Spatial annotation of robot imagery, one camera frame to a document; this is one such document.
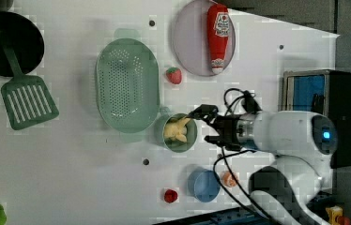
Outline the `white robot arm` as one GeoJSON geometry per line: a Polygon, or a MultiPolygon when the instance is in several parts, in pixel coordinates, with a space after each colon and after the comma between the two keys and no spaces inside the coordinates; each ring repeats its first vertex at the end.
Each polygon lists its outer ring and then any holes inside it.
{"type": "Polygon", "coordinates": [[[249,177],[247,197],[255,210],[279,225],[330,225],[307,207],[331,179],[338,134],[330,119],[316,112],[265,112],[253,106],[243,114],[220,115],[216,106],[205,104],[188,117],[217,131],[205,137],[208,143],[275,157],[249,177]]]}

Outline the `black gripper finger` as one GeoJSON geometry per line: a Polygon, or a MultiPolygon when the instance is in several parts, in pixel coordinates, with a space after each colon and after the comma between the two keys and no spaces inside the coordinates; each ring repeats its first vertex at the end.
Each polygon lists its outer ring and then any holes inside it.
{"type": "Polygon", "coordinates": [[[192,112],[188,114],[189,118],[195,120],[202,120],[206,123],[210,123],[213,119],[218,116],[219,109],[215,105],[202,104],[192,112]]]}
{"type": "Polygon", "coordinates": [[[217,146],[225,146],[226,142],[224,141],[222,136],[205,136],[205,141],[207,143],[215,144],[217,146]]]}

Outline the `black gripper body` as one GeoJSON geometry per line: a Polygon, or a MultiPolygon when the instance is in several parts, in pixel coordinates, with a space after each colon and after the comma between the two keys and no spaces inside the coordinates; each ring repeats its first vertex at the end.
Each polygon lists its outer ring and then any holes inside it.
{"type": "Polygon", "coordinates": [[[247,136],[247,129],[244,128],[239,116],[217,116],[211,127],[222,136],[226,142],[224,147],[228,151],[240,151],[243,147],[252,147],[252,137],[247,136]]]}

